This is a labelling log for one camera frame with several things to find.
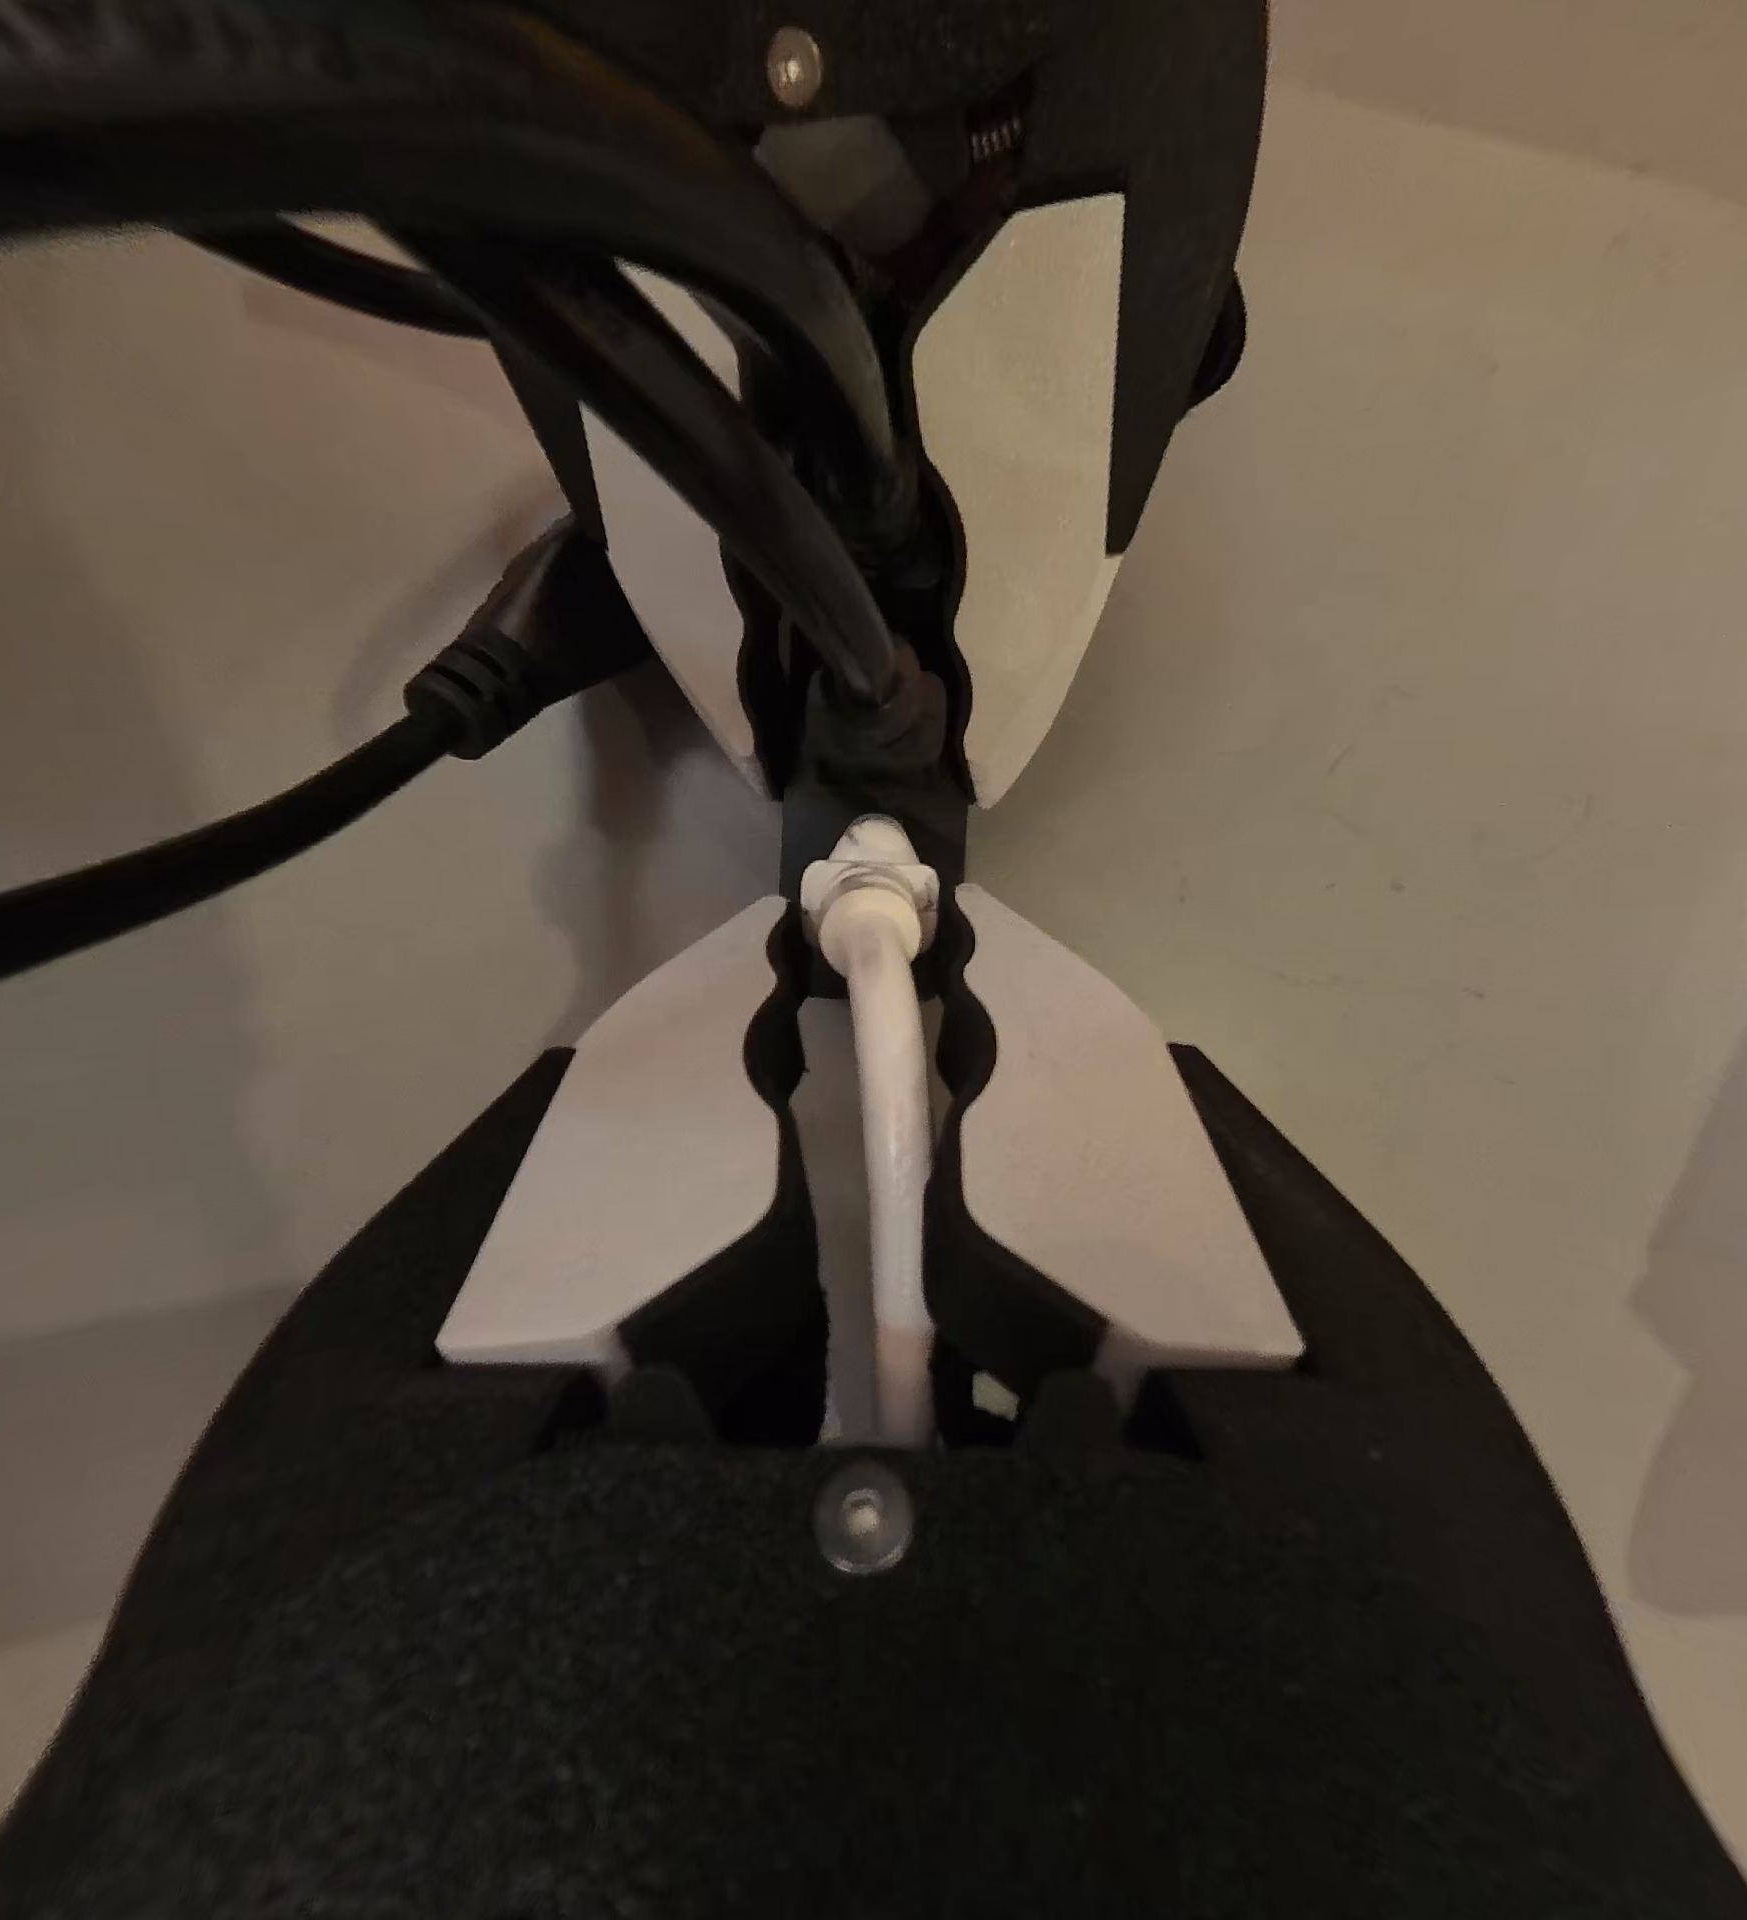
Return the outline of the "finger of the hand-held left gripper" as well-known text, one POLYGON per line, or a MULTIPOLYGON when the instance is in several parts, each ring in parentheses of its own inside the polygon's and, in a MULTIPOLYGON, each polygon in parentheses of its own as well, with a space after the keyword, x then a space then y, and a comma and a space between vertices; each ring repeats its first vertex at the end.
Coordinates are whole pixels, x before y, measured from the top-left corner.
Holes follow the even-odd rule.
POLYGON ((614 576, 660 663, 766 800, 790 780, 790 672, 776 602, 594 407, 580 407, 614 576))
POLYGON ((914 348, 924 448, 964 536, 954 645, 982 807, 1050 733, 1122 566, 1108 527, 1124 242, 1122 192, 1014 211, 914 348))

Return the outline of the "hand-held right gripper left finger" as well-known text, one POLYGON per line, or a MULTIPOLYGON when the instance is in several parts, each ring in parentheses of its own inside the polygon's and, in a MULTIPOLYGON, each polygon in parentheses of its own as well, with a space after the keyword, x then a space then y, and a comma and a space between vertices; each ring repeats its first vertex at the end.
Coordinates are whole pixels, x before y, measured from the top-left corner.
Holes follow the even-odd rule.
POLYGON ((804 936, 766 896, 592 1022, 440 1326, 446 1364, 672 1367, 726 1411, 826 1333, 804 995, 804 936))

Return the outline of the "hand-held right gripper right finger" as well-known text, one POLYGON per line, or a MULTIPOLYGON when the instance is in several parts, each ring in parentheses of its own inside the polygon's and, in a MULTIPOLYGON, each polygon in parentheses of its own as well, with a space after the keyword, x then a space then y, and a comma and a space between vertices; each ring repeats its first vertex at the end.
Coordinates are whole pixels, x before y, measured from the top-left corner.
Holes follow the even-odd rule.
POLYGON ((976 882, 942 920, 932 1379, 1286 1373, 1306 1340, 1158 1023, 976 882))

